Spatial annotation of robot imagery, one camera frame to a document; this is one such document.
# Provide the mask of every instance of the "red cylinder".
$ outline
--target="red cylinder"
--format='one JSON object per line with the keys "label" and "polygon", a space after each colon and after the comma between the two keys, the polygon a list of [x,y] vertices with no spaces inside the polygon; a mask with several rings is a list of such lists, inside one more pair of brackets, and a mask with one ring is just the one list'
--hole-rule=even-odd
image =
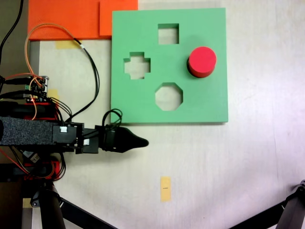
{"label": "red cylinder", "polygon": [[194,49],[188,60],[189,72],[197,77],[209,76],[216,66],[216,54],[208,47],[198,47]]}

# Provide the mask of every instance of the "yellow tape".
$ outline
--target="yellow tape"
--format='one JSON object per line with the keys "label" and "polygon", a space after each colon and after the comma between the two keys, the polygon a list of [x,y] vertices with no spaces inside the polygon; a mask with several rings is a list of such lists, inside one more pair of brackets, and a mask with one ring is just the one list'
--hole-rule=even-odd
{"label": "yellow tape", "polygon": [[55,99],[59,99],[58,90],[57,89],[48,89],[48,97],[53,97]]}
{"label": "yellow tape", "polygon": [[161,177],[161,202],[171,201],[171,178]]}
{"label": "yellow tape", "polygon": [[55,48],[56,49],[80,49],[80,45],[75,40],[55,41]]}

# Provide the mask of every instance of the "orange foam block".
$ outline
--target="orange foam block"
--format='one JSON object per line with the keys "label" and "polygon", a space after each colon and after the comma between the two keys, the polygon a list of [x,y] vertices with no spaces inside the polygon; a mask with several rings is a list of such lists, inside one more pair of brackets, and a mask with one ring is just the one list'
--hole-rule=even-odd
{"label": "orange foam block", "polygon": [[100,14],[106,20],[100,20],[100,36],[111,39],[112,12],[119,10],[138,10],[138,0],[101,0]]}
{"label": "orange foam block", "polygon": [[[29,0],[28,32],[41,23],[56,23],[77,39],[111,39],[112,11],[138,10],[138,0]],[[61,29],[42,27],[31,41],[70,40]]]}

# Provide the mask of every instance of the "black metal leg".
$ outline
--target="black metal leg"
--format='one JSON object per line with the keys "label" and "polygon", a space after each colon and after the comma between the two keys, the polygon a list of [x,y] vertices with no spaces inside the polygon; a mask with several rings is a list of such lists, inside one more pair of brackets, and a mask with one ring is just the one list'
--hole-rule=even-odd
{"label": "black metal leg", "polygon": [[297,195],[289,200],[276,229],[301,229],[305,217],[304,202]]}
{"label": "black metal leg", "polygon": [[65,199],[62,200],[63,217],[83,229],[117,229],[89,212],[79,208]]}
{"label": "black metal leg", "polygon": [[39,204],[43,229],[66,229],[58,197],[54,192],[49,190],[41,191]]}
{"label": "black metal leg", "polygon": [[284,211],[285,201],[263,211],[231,229],[268,229],[278,223]]}

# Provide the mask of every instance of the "orange wire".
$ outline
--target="orange wire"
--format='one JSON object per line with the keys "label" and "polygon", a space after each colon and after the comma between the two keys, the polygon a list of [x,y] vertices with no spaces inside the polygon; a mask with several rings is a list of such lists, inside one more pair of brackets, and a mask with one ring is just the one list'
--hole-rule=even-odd
{"label": "orange wire", "polygon": [[[32,85],[32,82],[33,82],[35,79],[36,79],[36,77],[34,77],[34,78],[32,79],[32,81],[30,82],[29,91],[31,91],[31,85]],[[31,101],[33,102],[34,107],[35,107],[35,115],[34,115],[34,117],[32,118],[32,120],[34,120],[34,119],[36,118],[36,115],[37,115],[37,107],[36,107],[36,104],[35,104],[33,95],[31,95],[31,94],[30,94],[30,99],[31,99]]]}
{"label": "orange wire", "polygon": [[17,165],[25,174],[29,174],[26,170],[24,170],[20,165],[18,165],[17,162],[15,162],[13,159],[11,159],[2,149],[0,149],[0,152],[9,160],[11,160],[15,165]]}
{"label": "orange wire", "polygon": [[[15,165],[18,166],[18,168],[20,168],[25,174],[27,175],[30,175],[30,172],[24,168],[22,168],[17,162],[15,162],[13,159],[11,159],[2,149],[0,149],[0,152],[7,158],[9,159],[11,162],[13,162]],[[45,178],[45,179],[48,179],[48,178],[51,178],[55,172],[55,166],[54,166],[54,163],[51,161],[51,164],[52,164],[52,172],[50,175],[47,175],[46,177],[38,177],[38,176],[35,176],[37,178]]]}
{"label": "orange wire", "polygon": [[71,33],[69,30],[67,30],[66,28],[64,28],[63,26],[61,26],[61,25],[58,25],[58,24],[55,24],[55,23],[43,23],[43,24],[39,24],[39,25],[35,26],[35,27],[29,32],[29,34],[28,34],[28,36],[27,36],[27,39],[25,40],[25,44],[24,44],[25,61],[26,61],[26,63],[27,63],[28,69],[29,69],[29,71],[30,71],[31,73],[34,73],[34,71],[33,71],[32,67],[31,67],[31,65],[30,65],[30,61],[29,61],[29,58],[28,58],[28,43],[29,43],[29,38],[30,38],[31,34],[32,34],[36,29],[38,29],[38,28],[40,28],[40,27],[44,27],[44,26],[54,26],[54,27],[58,27],[58,28],[60,28],[60,29],[62,29],[62,30],[64,30],[64,31],[66,31],[66,32],[74,39],[74,36],[72,35],[72,33]]}
{"label": "orange wire", "polygon": [[16,76],[20,76],[20,75],[31,75],[33,77],[36,77],[36,78],[39,78],[39,79],[42,79],[41,76],[38,76],[36,74],[33,74],[33,73],[19,73],[19,74],[14,74],[14,75],[10,75],[10,76],[7,76],[5,77],[6,80],[10,79],[10,78],[13,78],[13,77],[16,77]]}

